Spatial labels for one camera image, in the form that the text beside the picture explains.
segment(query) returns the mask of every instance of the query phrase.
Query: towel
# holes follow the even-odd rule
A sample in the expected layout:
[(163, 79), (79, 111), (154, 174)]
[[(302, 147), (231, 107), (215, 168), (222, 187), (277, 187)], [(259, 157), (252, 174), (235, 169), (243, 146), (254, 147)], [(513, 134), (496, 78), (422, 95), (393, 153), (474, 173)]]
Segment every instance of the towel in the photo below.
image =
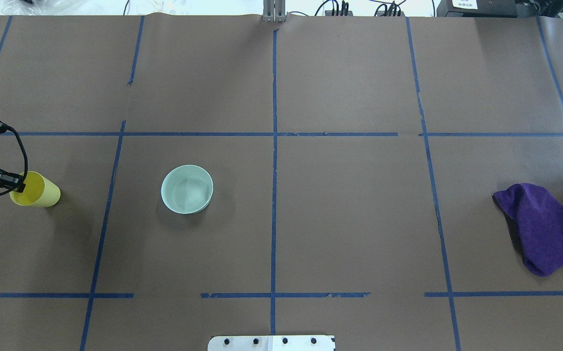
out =
[(547, 277), (563, 265), (563, 205), (547, 189), (514, 184), (493, 194), (493, 199), (515, 224), (529, 271)]

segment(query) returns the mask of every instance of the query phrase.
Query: white floor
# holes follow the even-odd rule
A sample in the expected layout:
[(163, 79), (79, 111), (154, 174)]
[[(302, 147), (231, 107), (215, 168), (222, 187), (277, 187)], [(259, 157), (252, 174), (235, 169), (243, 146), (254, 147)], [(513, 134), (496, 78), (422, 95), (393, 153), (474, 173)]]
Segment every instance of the white floor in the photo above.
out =
[[(120, 15), (126, 1), (34, 0), (36, 4), (30, 6), (21, 0), (0, 0), (0, 14)], [(321, 0), (287, 0), (286, 10), (313, 15), (321, 3)], [(372, 16), (378, 5), (370, 0), (350, 0), (350, 10), (355, 16)], [(433, 13), (430, 0), (407, 0), (401, 7), (407, 16), (430, 17)], [(262, 0), (130, 0), (127, 14), (239, 15), (261, 14), (262, 10)]]

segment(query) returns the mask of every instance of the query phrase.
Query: black box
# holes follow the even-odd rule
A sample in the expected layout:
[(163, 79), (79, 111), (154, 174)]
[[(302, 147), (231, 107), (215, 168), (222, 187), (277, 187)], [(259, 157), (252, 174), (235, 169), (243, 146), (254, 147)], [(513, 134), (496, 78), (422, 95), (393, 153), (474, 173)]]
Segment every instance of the black box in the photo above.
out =
[(515, 0), (442, 0), (438, 17), (517, 17)]

